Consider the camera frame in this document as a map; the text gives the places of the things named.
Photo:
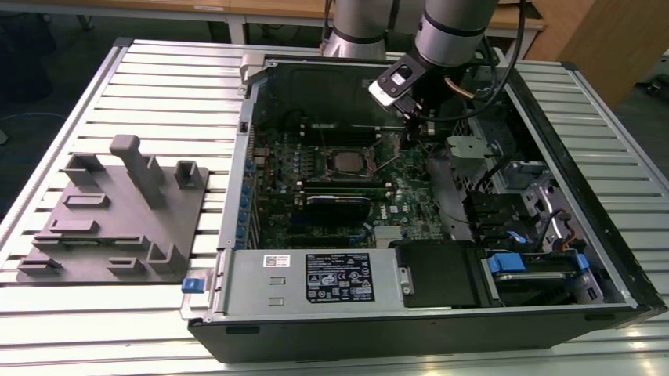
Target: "green circuit board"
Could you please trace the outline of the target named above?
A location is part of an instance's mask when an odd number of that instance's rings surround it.
[[[304,146],[286,133],[270,131],[259,135],[255,147],[262,166],[262,248],[374,248],[376,226],[400,226],[407,239],[445,236],[426,152],[419,147],[400,150],[394,132],[383,133],[367,148],[355,148]],[[335,171],[335,162],[344,164],[346,172]],[[347,182],[368,182],[370,187],[354,184],[351,188]],[[379,182],[392,188],[372,186]],[[319,183],[322,188],[300,193],[300,183]],[[367,218],[355,226],[295,226],[299,202],[310,194],[370,197]]]

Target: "power supply label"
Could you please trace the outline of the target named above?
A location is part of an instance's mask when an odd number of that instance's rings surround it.
[[[306,255],[306,300],[310,303],[372,302],[368,253]]]

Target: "wooden cabinet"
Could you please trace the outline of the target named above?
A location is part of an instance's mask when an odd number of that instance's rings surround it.
[[[546,21],[529,60],[575,63],[613,107],[669,45],[668,0],[533,0]]]

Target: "cable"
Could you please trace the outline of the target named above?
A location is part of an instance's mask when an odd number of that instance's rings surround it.
[[[450,77],[443,78],[443,82],[446,83],[446,86],[449,86],[449,89],[455,92],[459,96],[462,96],[465,99],[473,100],[474,99],[474,94],[467,91],[466,89],[462,89],[450,79]]]
[[[574,227],[569,225],[569,220],[563,221],[565,228],[569,230],[569,236],[566,237],[565,240],[561,240],[561,251],[566,251],[566,248],[569,247],[569,243],[574,241],[575,239],[575,230]]]
[[[332,7],[334,0],[324,0],[324,16],[323,16],[323,31],[320,32],[320,46],[324,45],[324,36],[327,35],[327,30],[330,29],[330,8]]]
[[[493,46],[490,45],[490,39],[487,36],[483,36],[483,52],[486,54],[486,59],[489,60],[489,65],[490,65],[490,76],[491,76],[490,88],[494,88],[498,85],[498,70],[495,69],[494,65]]]
[[[462,219],[457,219],[453,215],[450,215],[446,211],[443,211],[443,214],[446,214],[446,216],[453,219],[454,221],[459,222],[459,223],[463,223],[465,225],[470,225],[471,226],[471,222],[467,222]]]
[[[505,154],[501,158],[498,163],[493,166],[493,168],[489,169],[489,171],[481,176],[479,181],[474,185],[474,192],[479,190],[481,186],[483,183],[493,177],[493,175],[502,169],[503,166],[506,166],[506,163],[509,163],[515,157],[517,152]]]
[[[13,114],[13,115],[9,115],[9,116],[5,116],[0,119],[0,122],[5,121],[5,120],[9,120],[9,119],[13,119],[13,118],[59,118],[60,120],[64,120],[67,119],[65,116],[60,115],[60,114],[52,114],[51,112],[25,112],[23,114]]]
[[[453,215],[450,215],[449,212],[441,208],[439,201],[435,202],[435,206],[439,209],[439,212],[442,212],[443,214],[446,214],[446,217],[449,217],[450,219],[453,219],[454,221],[457,221],[459,223],[463,223],[465,225],[470,225],[470,226],[473,225],[471,222],[467,222],[463,219],[457,219]]]
[[[503,87],[506,86],[506,83],[509,81],[509,75],[511,74],[511,71],[515,69],[515,63],[518,62],[518,57],[521,56],[521,44],[522,44],[522,34],[525,32],[525,8],[526,8],[527,0],[521,0],[518,7],[519,7],[519,16],[518,16],[518,29],[517,29],[517,35],[515,35],[515,46],[513,48],[513,56],[511,56],[511,61],[509,61],[509,66],[503,72],[502,75],[502,80],[498,83],[498,86],[493,90],[493,94],[489,97],[489,100],[485,102],[482,107],[473,111],[469,112],[467,114],[462,114],[458,116],[451,116],[451,117],[431,117],[426,115],[418,115],[418,120],[423,121],[434,121],[434,122],[449,122],[449,121],[458,121],[462,119],[469,119],[478,114],[481,114],[483,111],[486,111],[493,104],[494,100],[497,99],[499,93],[503,90]]]
[[[547,234],[547,229],[549,227],[551,226],[551,221],[553,219],[555,218],[555,216],[558,214],[561,214],[562,212],[565,212],[565,209],[555,209],[554,211],[551,211],[551,213],[549,214],[547,216],[547,219],[546,221],[543,222],[543,225],[541,226],[541,231],[539,231],[539,235],[537,237],[537,246],[534,247],[533,251],[534,253],[541,253],[539,250],[541,248],[543,247],[543,238],[546,237],[546,234]]]

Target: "slotted aluminum table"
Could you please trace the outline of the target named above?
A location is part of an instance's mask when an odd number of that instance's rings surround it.
[[[669,314],[597,331],[541,351],[408,356],[315,363],[218,363],[180,318],[179,286],[19,287],[31,250],[68,180],[68,154],[101,153],[117,133],[141,137],[164,165],[195,159],[212,172],[191,269],[214,265],[247,52],[318,55],[316,49],[136,40],[115,46],[0,225],[0,374],[645,374],[669,373]],[[558,63],[518,66],[634,255],[669,303],[666,180],[578,72]],[[206,307],[196,295],[189,309]]]

